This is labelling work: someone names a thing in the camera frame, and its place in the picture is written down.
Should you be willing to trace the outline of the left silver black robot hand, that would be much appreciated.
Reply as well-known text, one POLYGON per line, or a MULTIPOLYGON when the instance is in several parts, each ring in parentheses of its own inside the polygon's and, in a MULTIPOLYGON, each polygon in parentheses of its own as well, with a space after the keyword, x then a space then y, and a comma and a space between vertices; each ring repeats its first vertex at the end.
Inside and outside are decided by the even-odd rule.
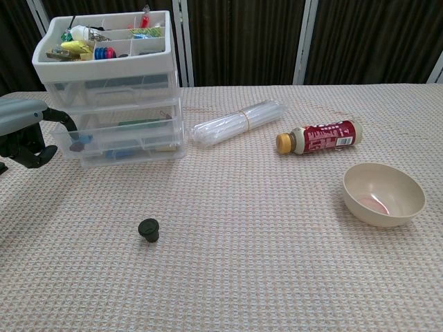
POLYGON ((45 145, 41 121, 58 122, 72 139, 79 140, 78 129, 67 113, 50 108, 42 100, 0 98, 0 156, 28 169, 47 164, 57 147, 45 145))

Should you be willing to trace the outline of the small black round knob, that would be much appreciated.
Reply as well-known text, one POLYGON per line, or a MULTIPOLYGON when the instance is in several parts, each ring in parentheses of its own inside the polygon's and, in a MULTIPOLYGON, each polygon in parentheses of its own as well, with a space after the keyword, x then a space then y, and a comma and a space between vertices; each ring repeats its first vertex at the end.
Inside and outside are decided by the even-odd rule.
POLYGON ((156 219, 145 219, 138 225, 138 233, 147 242, 155 243, 159 239, 159 223, 156 219))

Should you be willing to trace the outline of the blue object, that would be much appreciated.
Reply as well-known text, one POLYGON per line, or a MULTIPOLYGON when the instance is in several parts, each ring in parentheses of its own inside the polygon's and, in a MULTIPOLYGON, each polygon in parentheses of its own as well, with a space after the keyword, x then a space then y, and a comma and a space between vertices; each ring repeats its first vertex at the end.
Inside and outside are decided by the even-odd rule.
POLYGON ((131 158, 138 155, 141 151, 136 149, 109 150, 105 152, 105 158, 108 160, 120 160, 131 158))

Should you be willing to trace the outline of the clear plastic drawer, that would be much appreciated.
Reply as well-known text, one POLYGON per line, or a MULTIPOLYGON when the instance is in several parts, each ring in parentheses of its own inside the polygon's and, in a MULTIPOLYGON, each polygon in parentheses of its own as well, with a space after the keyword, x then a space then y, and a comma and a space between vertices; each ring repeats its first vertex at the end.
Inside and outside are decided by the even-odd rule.
POLYGON ((108 160, 105 158, 105 152, 103 154, 97 156, 86 156, 80 159, 80 164, 83 167, 91 168, 91 167, 106 167, 113 165, 125 165, 125 164, 134 164, 134 163, 146 163, 146 162, 154 162, 154 161, 162 161, 162 160, 174 160, 178 158, 182 158, 185 154, 184 145, 166 145, 176 147, 176 151, 173 152, 157 152, 155 148, 152 149, 141 149, 131 148, 140 150, 141 152, 131 158, 120 159, 120 160, 108 160))

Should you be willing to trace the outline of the colourful snack packet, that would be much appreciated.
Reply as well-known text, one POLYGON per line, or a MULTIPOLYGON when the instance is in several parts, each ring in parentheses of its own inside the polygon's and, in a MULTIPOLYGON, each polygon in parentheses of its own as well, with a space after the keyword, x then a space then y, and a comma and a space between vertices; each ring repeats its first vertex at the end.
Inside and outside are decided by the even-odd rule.
POLYGON ((46 51, 46 56, 49 59, 57 59, 59 61, 76 61, 80 59, 79 54, 72 53, 69 50, 63 50, 58 48, 52 48, 46 51))

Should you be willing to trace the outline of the stack of coloured discs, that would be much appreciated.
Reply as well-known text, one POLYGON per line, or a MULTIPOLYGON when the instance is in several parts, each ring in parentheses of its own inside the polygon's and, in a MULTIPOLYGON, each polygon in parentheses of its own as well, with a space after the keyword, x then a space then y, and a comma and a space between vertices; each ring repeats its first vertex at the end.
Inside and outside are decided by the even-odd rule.
POLYGON ((94 50, 93 58, 95 60, 113 59, 117 58, 117 55, 112 47, 98 47, 94 50))

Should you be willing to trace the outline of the blue yellow packet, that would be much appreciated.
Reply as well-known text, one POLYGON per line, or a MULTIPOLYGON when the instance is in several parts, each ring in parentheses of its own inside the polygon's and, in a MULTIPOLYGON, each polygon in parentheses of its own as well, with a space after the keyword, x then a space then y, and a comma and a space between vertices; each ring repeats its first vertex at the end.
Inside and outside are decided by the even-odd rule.
POLYGON ((136 39, 149 39, 164 36, 164 27, 134 28, 129 30, 136 39))

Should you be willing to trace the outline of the bundle of clear tubes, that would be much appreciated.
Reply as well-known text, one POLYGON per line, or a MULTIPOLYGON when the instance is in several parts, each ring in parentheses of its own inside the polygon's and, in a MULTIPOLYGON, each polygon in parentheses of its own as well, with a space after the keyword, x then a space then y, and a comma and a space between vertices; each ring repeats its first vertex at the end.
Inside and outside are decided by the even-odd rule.
POLYGON ((286 106, 279 102, 265 100, 226 116, 196 124, 190 129, 190 138, 202 147, 213 146, 276 121, 286 110, 286 106))

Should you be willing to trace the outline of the beige woven tablecloth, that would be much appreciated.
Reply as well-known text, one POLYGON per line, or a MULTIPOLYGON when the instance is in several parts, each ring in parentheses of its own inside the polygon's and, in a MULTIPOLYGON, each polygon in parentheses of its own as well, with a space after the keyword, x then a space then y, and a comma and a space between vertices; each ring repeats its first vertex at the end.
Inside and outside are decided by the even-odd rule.
POLYGON ((187 142, 178 160, 8 162, 0 332, 443 332, 443 84, 188 88, 186 127, 269 99, 281 120, 187 142), (343 120, 361 124, 359 144, 276 150, 280 133, 343 120), (407 173, 424 211, 393 228, 358 220, 342 180, 360 163, 407 173))

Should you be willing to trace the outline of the red label coffee bottle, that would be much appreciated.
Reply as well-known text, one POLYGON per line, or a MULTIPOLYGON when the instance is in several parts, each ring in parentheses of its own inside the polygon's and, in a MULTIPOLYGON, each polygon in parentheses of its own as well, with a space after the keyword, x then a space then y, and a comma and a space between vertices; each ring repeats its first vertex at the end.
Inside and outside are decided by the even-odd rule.
POLYGON ((340 149, 359 144, 363 127, 357 121, 343 120, 332 124, 296 127, 276 136, 279 154, 303 155, 321 150, 340 149))

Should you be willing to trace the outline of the beige bowl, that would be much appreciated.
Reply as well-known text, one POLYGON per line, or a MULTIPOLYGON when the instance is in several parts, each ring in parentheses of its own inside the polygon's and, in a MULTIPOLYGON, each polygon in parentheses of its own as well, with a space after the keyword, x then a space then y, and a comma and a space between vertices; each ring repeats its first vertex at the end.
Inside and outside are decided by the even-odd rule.
POLYGON ((426 195, 407 173, 380 163, 360 163, 342 180, 348 210, 368 225, 393 228, 413 220, 426 207, 426 195))

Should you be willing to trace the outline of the white drawer organizer with trinkets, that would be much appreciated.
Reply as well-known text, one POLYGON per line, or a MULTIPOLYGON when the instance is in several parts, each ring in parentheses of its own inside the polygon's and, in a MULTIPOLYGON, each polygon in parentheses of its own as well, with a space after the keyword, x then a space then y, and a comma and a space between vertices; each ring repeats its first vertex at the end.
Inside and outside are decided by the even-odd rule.
MULTIPOLYGON (((48 31, 38 43, 33 53, 32 63, 37 75, 45 86, 48 83, 103 80, 119 77, 161 74, 160 66, 164 65, 171 72, 174 68, 171 51, 170 13, 168 11, 150 12, 149 27, 164 27, 164 36, 149 39, 136 39, 130 29, 139 28, 142 12, 124 12, 102 15, 79 15, 55 17, 51 20, 48 31), (88 43, 92 54, 81 54, 76 61, 59 61, 49 59, 46 51, 61 48, 61 36, 66 29, 81 25, 89 28, 88 43), (129 57, 95 60, 93 53, 98 47, 112 47, 116 55, 128 54, 129 57)), ((181 101, 180 94, 169 100, 159 100, 142 105, 116 105, 108 107, 67 108, 53 102, 53 106, 70 116, 79 113, 94 113, 104 110, 123 110, 145 108, 152 104, 181 101)))

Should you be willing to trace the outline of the grey metal partition post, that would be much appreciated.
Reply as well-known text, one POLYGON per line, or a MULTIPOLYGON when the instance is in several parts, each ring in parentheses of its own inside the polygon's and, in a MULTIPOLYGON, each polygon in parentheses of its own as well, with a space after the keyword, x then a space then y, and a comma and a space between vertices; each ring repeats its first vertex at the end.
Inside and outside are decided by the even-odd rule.
POLYGON ((437 59, 431 74, 429 75, 427 84, 443 84, 443 51, 437 59))
POLYGON ((305 0, 302 24, 296 54, 296 64, 293 72, 293 85, 303 85, 309 60, 311 41, 316 23, 318 0, 305 0))
POLYGON ((176 41, 179 55, 181 85, 184 87, 194 87, 195 78, 190 38, 188 0, 172 0, 172 10, 177 36, 176 41))
POLYGON ((41 0, 26 0, 26 3, 28 4, 38 31, 41 33, 41 35, 45 35, 46 29, 48 28, 48 18, 41 0))

